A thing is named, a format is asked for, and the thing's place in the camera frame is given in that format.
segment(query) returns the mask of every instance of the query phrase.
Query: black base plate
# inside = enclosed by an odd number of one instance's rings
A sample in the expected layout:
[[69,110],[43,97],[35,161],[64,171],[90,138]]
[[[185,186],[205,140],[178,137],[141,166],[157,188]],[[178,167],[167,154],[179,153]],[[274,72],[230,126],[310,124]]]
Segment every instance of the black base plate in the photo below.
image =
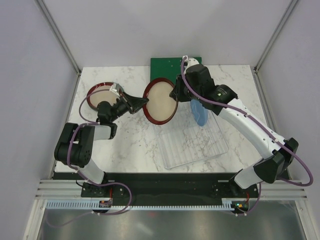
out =
[[[222,198],[251,198],[258,196],[257,186],[240,190],[234,195],[228,180],[235,173],[108,173],[107,182],[127,185],[132,192],[131,206],[210,206],[221,205]],[[109,198],[110,187],[84,184],[81,197]],[[114,206],[125,206],[129,192],[125,187],[114,185]]]

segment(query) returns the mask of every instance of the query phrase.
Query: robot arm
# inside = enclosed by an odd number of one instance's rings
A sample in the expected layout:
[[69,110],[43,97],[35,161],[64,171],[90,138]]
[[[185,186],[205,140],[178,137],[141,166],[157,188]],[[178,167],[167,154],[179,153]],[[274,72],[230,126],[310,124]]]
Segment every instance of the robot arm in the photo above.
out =
[[79,129],[72,142],[69,153],[70,162],[67,161],[68,150],[78,124],[67,122],[64,125],[54,150],[54,158],[57,161],[76,169],[95,184],[103,182],[105,172],[91,158],[94,141],[113,139],[117,132],[117,125],[113,121],[126,112],[135,114],[149,101],[148,98],[130,96],[117,83],[111,86],[110,91],[118,95],[117,102],[113,106],[107,101],[98,104],[96,121],[99,125],[86,125]]
[[[186,66],[184,75],[188,83],[200,96],[215,102],[237,107],[256,118],[244,106],[243,102],[238,98],[238,95],[230,87],[226,85],[215,85],[207,67],[199,64],[194,58],[187,58],[184,65]],[[186,87],[181,75],[177,76],[176,85],[170,93],[170,97],[178,102],[188,102],[191,99],[199,101],[206,109],[213,111],[217,116],[232,124],[258,150],[262,159],[248,168],[241,170],[230,180],[242,189],[247,189],[251,185],[263,181],[270,184],[273,183],[292,162],[293,157],[281,149],[281,147],[247,115],[243,115],[232,108],[224,108],[198,99]],[[291,151],[297,151],[298,142],[294,138],[286,140],[283,136],[268,128],[264,123],[259,122],[272,133],[279,142]]]

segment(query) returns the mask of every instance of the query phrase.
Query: red-rimmed dish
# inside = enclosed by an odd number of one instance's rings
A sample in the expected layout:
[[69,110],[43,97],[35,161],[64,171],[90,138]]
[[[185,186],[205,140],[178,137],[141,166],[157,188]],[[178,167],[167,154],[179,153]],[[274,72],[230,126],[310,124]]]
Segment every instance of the red-rimmed dish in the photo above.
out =
[[[98,90],[109,90],[113,84],[113,82],[101,82],[97,85],[94,85],[92,88],[90,88],[86,96],[88,97],[91,93]],[[86,101],[90,108],[97,110],[98,104],[102,101],[107,101],[112,106],[117,102],[118,98],[119,96],[111,91],[100,91],[88,97]]]
[[164,77],[151,81],[145,88],[143,97],[149,101],[143,106],[146,118],[153,124],[163,125],[175,115],[178,102],[169,97],[175,85]]

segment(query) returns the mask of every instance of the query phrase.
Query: gray floor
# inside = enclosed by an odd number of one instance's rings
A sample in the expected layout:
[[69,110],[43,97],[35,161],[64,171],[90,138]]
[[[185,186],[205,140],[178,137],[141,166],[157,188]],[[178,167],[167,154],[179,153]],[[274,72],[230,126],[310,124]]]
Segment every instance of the gray floor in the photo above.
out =
[[[62,224],[83,210],[49,210]],[[116,216],[87,215],[62,228],[43,224],[44,240],[304,240],[294,202],[259,202],[244,217],[217,211],[137,211]]]

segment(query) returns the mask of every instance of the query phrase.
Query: white marble table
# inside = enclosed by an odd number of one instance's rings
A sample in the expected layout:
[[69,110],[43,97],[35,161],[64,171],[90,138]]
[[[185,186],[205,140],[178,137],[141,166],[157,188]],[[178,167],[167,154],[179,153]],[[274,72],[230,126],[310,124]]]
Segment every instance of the white marble table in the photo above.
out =
[[[266,122],[258,92],[249,65],[207,66],[216,84],[231,87],[243,103],[262,122]],[[101,82],[117,82],[132,95],[141,97],[150,82],[150,67],[85,67],[79,81],[69,122],[83,123],[78,114],[80,102],[88,90]],[[88,104],[82,114],[95,121],[97,112]],[[99,140],[93,147],[92,158],[105,172],[127,173],[218,173],[237,172],[260,159],[257,150],[232,125],[217,117],[218,124],[229,147],[227,153],[209,160],[200,160],[172,169],[165,169],[152,124],[142,110],[134,115],[126,113],[115,121],[117,133],[112,140]],[[56,172],[72,172],[58,162]]]

